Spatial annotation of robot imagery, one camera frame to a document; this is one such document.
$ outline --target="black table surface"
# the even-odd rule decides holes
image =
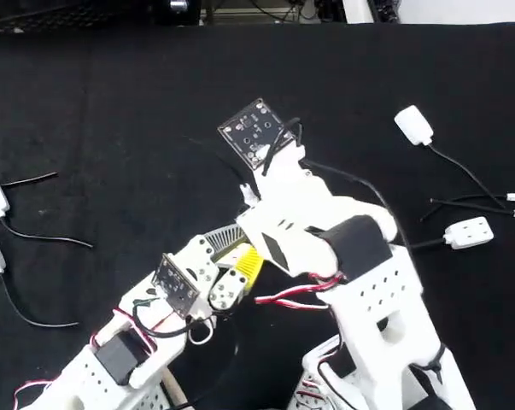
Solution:
[[[35,243],[0,226],[8,275],[41,320],[79,319],[44,331],[17,319],[0,286],[0,409],[27,379],[54,378],[111,307],[194,235],[233,221],[237,181],[204,142],[229,155],[215,131],[257,97],[305,125],[307,157],[370,179],[412,241],[440,237],[479,213],[418,217],[428,199],[477,192],[460,170],[396,128],[415,103],[435,145],[492,190],[515,191],[515,26],[224,26],[0,37],[0,181],[58,171],[8,190],[20,230],[81,237],[94,251]],[[339,195],[375,202],[325,175]],[[489,217],[495,240],[416,255],[424,299],[480,409],[515,408],[515,219]],[[254,295],[293,281],[268,266]],[[282,408],[301,358],[336,332],[327,313],[244,303],[240,353],[222,387],[199,408]],[[220,327],[189,346],[173,371],[188,396],[229,360]],[[25,404],[32,394],[21,399]]]

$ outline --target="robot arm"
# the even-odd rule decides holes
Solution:
[[[156,298],[138,309],[141,323],[153,331],[177,331],[186,327],[188,318],[204,319],[202,324],[213,331],[214,314],[228,311],[246,292],[249,279],[231,263],[247,250],[243,239],[238,227],[227,226],[194,237],[175,255],[164,255],[155,272],[122,296],[114,310],[121,314],[98,331],[25,410],[170,408],[161,374],[183,352],[187,336],[149,337],[152,351],[145,354],[144,346],[135,346],[127,333],[135,327],[134,304]],[[219,266],[229,268],[222,277]]]

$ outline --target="yellow part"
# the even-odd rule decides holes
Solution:
[[[252,246],[249,248],[248,252],[244,256],[242,256],[234,268],[239,271],[243,276],[246,277],[248,282],[245,286],[245,291],[249,292],[252,286],[257,280],[259,276],[260,269],[263,267],[263,262],[265,260],[257,253],[255,248]]]

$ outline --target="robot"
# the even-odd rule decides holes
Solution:
[[[322,178],[301,166],[305,147],[301,134],[291,131],[295,125],[259,99],[219,127],[253,173],[255,188],[241,186],[247,209],[235,224],[164,254],[25,410],[188,407],[169,402],[163,372],[188,340],[205,343],[213,336],[217,318],[248,294],[263,260],[291,277],[311,272],[322,302],[313,308],[330,310],[339,327],[303,358],[289,410],[475,408],[430,320],[409,251],[391,243],[398,233],[394,216],[332,195]],[[287,294],[268,301],[306,306]],[[209,331],[201,341],[191,335],[197,325]],[[339,374],[334,361],[347,352],[352,368]]]

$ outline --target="circuit board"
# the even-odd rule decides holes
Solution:
[[[200,292],[166,254],[162,256],[153,282],[167,294],[166,300],[173,311],[182,319],[186,318]]]
[[[221,136],[237,152],[252,170],[265,161],[266,147],[270,147],[283,130],[284,123],[260,98],[218,128]],[[278,150],[293,140],[286,132],[278,144]]]

